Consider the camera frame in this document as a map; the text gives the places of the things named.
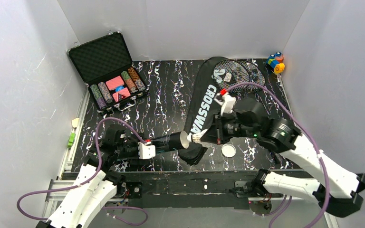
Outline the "white feather shuttlecock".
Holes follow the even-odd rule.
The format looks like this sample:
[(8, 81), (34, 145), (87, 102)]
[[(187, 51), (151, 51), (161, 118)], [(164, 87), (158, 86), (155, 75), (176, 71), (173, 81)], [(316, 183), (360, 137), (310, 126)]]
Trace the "white feather shuttlecock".
[(205, 148), (212, 147), (211, 143), (202, 141), (202, 137), (204, 135), (205, 135), (204, 131), (202, 131), (200, 133), (195, 133), (195, 134), (189, 133), (187, 136), (187, 140), (191, 143), (200, 144), (202, 147), (205, 147)]

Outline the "black shuttlecock tube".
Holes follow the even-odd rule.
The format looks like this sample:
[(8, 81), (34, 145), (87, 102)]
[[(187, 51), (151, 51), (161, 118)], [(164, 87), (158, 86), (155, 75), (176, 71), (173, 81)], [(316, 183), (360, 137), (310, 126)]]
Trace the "black shuttlecock tube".
[(156, 153), (172, 152), (188, 149), (190, 141), (185, 131), (167, 134), (164, 136), (151, 138), (150, 142), (155, 146)]

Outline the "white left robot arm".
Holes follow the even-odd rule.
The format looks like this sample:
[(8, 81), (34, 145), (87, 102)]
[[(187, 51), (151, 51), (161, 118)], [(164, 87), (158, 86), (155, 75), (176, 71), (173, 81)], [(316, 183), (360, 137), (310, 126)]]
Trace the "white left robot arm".
[(102, 207), (125, 190), (125, 176), (113, 171), (112, 166), (122, 158), (136, 158), (138, 136), (126, 136), (126, 131), (112, 124), (104, 137), (94, 142), (74, 181), (75, 189), (67, 192), (59, 207), (38, 228), (86, 228)]

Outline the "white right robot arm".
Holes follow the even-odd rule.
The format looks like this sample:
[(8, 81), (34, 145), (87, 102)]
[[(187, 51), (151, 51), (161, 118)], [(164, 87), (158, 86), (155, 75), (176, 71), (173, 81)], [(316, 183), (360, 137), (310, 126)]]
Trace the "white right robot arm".
[(253, 138), (261, 147), (291, 160), (311, 175), (311, 179), (300, 179), (261, 169), (243, 188), (244, 192), (279, 193), (309, 200), (340, 218), (361, 209), (364, 173), (352, 173), (317, 152), (292, 121), (269, 117), (263, 104), (252, 98), (237, 100), (230, 95), (217, 95), (214, 100), (221, 106), (214, 116), (218, 144), (233, 137)]

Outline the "rear badminton racket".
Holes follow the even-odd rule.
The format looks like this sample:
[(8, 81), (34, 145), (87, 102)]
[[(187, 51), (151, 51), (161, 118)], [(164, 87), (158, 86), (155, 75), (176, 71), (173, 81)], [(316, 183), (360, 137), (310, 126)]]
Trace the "rear badminton racket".
[(247, 60), (239, 60), (239, 63), (247, 70), (248, 76), (245, 76), (245, 82), (252, 82), (258, 85), (265, 85), (265, 77), (258, 66)]

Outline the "white tube lid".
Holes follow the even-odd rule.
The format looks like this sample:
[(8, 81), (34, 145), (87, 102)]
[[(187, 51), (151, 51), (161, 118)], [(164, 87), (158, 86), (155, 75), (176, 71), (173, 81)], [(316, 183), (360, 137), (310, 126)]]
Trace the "white tube lid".
[(232, 144), (224, 144), (221, 147), (221, 151), (222, 151), (223, 156), (225, 156), (227, 158), (234, 157), (236, 154), (236, 149)]

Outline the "black Crossway racket bag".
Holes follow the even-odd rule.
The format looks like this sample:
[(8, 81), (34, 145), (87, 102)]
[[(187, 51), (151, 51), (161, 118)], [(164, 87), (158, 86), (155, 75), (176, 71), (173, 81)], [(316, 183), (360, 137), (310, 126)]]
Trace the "black Crossway racket bag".
[(195, 134), (208, 129), (213, 120), (213, 114), (220, 110), (214, 102), (214, 96), (220, 88), (213, 79), (214, 67), (225, 57), (211, 57), (199, 67), (193, 83), (193, 93), (189, 101), (184, 131)]

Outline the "blue dealer chip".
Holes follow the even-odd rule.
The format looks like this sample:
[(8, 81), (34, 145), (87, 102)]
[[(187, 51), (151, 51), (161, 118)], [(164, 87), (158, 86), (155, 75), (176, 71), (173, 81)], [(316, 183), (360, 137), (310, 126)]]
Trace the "blue dealer chip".
[(124, 86), (118, 86), (116, 89), (115, 89), (115, 91), (116, 92), (119, 92), (119, 91), (121, 91), (121, 90), (123, 90), (124, 89)]

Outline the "pink playing card deck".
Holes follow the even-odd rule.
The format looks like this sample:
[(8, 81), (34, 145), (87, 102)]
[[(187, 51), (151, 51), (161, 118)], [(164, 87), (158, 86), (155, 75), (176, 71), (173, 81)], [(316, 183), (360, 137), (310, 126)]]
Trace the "pink playing card deck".
[(116, 76), (108, 81), (106, 81), (106, 86), (108, 90), (113, 91), (119, 86), (123, 86), (125, 84), (123, 78), (121, 76)]

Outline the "colourful toy blocks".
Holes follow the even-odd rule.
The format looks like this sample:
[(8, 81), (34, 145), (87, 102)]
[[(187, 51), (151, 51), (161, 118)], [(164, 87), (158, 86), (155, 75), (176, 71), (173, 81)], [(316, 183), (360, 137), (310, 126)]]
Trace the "colourful toy blocks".
[(276, 52), (268, 57), (267, 64), (273, 69), (274, 74), (281, 74), (285, 70), (283, 60), (284, 56), (281, 52)]

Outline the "black poker chip case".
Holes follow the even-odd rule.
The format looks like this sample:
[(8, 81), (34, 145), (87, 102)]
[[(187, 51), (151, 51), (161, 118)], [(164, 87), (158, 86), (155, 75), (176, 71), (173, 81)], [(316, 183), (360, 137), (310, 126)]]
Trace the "black poker chip case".
[[(100, 114), (110, 114), (127, 110), (137, 104), (140, 98), (147, 96), (148, 84), (133, 67), (123, 34), (120, 31), (70, 48), (67, 54), (86, 84)], [(131, 96), (115, 102), (106, 86), (106, 81), (121, 76)]]

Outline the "green clip on rail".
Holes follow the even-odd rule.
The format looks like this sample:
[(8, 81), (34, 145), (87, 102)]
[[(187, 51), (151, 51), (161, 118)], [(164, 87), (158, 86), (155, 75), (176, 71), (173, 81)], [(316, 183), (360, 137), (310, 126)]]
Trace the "green clip on rail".
[(67, 148), (68, 149), (72, 148), (72, 146), (74, 144), (74, 141), (75, 141), (75, 137), (76, 137), (75, 133), (70, 134), (69, 139), (68, 139), (68, 143), (67, 143)]

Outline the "beige block on rail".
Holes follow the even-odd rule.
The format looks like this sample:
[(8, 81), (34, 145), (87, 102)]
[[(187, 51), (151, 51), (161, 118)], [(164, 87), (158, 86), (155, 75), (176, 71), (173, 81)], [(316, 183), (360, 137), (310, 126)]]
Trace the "beige block on rail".
[(79, 118), (75, 118), (71, 121), (72, 128), (77, 128), (79, 124)]

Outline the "black mounting base plate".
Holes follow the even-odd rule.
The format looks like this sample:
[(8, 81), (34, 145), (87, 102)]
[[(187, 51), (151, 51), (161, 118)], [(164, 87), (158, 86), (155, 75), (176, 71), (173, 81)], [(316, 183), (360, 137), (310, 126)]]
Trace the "black mounting base plate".
[(247, 198), (229, 190), (236, 182), (250, 182), (256, 171), (145, 171), (123, 172), (127, 183), (137, 183), (138, 195), (131, 206), (143, 208), (248, 209)]

